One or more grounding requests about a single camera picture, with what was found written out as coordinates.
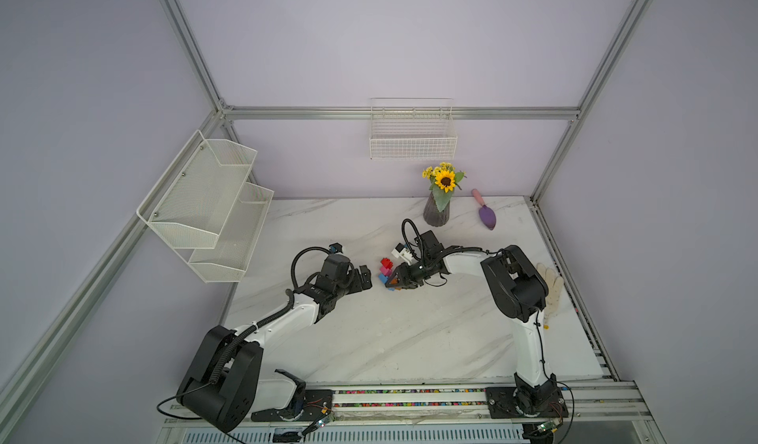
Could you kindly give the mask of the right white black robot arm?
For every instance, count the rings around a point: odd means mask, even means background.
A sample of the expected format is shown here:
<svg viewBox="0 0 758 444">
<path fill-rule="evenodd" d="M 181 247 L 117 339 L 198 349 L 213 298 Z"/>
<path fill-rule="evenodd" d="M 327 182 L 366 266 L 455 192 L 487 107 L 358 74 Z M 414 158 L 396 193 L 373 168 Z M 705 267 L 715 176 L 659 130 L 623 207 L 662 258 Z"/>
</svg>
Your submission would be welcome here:
<svg viewBox="0 0 758 444">
<path fill-rule="evenodd" d="M 401 224 L 403 242 L 393 250 L 400 260 L 385 281 L 389 289 L 442 287 L 451 276 L 466 275 L 487 284 L 497 309 L 511 321 L 517 353 L 514 380 L 529 393 L 558 388 L 548 372 L 541 319 L 549 287 L 517 245 L 491 252 L 478 246 L 442 246 L 432 231 L 421 233 L 410 219 Z"/>
</svg>

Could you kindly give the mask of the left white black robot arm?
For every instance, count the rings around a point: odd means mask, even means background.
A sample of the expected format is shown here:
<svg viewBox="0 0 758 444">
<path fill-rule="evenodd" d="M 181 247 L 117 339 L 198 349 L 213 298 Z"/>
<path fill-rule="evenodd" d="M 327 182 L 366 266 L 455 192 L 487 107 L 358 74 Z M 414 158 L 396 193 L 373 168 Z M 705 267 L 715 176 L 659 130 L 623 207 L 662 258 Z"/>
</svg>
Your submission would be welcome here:
<svg viewBox="0 0 758 444">
<path fill-rule="evenodd" d="M 316 325 L 339 299 L 369 290 L 372 282 L 370 269 L 354 265 L 339 244 L 298 252 L 290 279 L 281 308 L 248 325 L 217 325 L 206 333 L 175 395 L 156 406 L 159 414 L 176 420 L 177 414 L 163 409 L 176 402 L 193 413 L 190 420 L 204 420 L 224 433 L 244 418 L 303 416 L 306 382 L 281 368 L 264 371 L 265 352 Z"/>
</svg>

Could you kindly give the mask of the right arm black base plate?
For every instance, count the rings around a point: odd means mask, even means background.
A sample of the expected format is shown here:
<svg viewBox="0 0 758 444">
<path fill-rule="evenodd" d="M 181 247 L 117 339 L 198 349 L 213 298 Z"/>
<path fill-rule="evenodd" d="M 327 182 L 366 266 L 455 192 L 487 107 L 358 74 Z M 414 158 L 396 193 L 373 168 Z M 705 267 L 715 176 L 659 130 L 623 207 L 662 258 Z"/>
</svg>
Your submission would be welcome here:
<svg viewBox="0 0 758 444">
<path fill-rule="evenodd" d="M 569 411 L 557 385 L 489 387 L 485 390 L 491 418 L 568 418 Z"/>
</svg>

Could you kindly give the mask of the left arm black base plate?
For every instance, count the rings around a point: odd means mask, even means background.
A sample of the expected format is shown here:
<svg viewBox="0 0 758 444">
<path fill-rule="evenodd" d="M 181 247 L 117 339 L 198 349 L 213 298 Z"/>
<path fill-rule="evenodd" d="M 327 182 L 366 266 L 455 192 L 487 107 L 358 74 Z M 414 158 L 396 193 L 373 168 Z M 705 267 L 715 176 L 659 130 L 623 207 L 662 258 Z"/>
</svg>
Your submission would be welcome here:
<svg viewBox="0 0 758 444">
<path fill-rule="evenodd" d="M 324 418 L 333 408 L 333 390 L 309 390 L 296 394 L 282 410 L 260 410 L 250 416 L 252 422 L 312 422 Z"/>
</svg>

